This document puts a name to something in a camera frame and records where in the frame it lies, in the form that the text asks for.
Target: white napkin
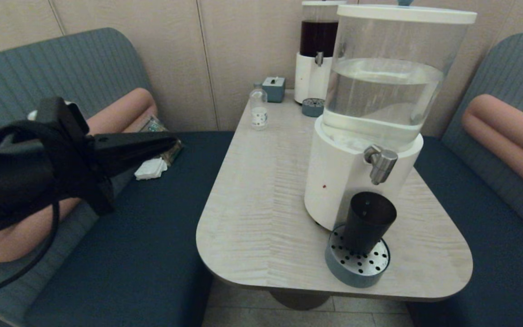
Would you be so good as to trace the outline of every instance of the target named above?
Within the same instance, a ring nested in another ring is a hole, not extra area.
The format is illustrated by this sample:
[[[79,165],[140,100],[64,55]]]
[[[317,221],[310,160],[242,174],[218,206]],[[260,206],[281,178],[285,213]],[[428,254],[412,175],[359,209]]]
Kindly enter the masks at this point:
[[[167,164],[163,158],[150,159],[145,162],[134,172],[137,180],[159,178],[161,173],[167,170]]]

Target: dark brown liquid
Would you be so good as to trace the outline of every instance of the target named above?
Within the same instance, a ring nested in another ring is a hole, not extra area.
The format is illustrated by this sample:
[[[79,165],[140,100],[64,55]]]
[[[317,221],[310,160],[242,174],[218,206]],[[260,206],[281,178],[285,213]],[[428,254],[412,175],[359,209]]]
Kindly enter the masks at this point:
[[[317,52],[324,52],[325,57],[332,57],[338,21],[307,21],[301,23],[300,54],[314,57]]]

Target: dark blue seat cushion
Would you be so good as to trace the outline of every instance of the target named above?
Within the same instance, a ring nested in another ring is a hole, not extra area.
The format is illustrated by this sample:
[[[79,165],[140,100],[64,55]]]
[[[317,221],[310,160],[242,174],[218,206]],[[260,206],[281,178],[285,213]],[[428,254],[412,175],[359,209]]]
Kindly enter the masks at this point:
[[[423,327],[523,327],[523,220],[454,153],[425,137],[415,169],[473,255],[469,284],[442,302],[409,303]]]
[[[212,276],[195,231],[233,132],[179,136],[173,166],[128,184],[27,312],[30,325],[201,325]]]

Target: dispenser tap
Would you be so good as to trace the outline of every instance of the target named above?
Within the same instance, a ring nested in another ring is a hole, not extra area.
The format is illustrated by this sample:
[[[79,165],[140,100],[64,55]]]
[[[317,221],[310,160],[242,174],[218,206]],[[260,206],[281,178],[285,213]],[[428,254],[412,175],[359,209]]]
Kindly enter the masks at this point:
[[[384,183],[398,159],[397,153],[383,149],[378,145],[371,145],[365,150],[365,161],[372,165],[370,178],[372,184]]]
[[[322,67],[322,63],[324,62],[324,52],[316,52],[316,57],[314,58],[314,62],[318,65],[318,67]]]

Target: drip tray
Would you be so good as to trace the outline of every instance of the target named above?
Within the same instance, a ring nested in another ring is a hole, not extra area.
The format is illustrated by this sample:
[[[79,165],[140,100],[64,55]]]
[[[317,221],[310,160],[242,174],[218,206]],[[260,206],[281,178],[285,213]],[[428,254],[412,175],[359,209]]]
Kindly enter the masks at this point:
[[[370,287],[382,276],[390,263],[389,247],[380,240],[370,253],[355,253],[343,244],[344,227],[336,228],[328,238],[326,264],[344,284],[353,287]]]

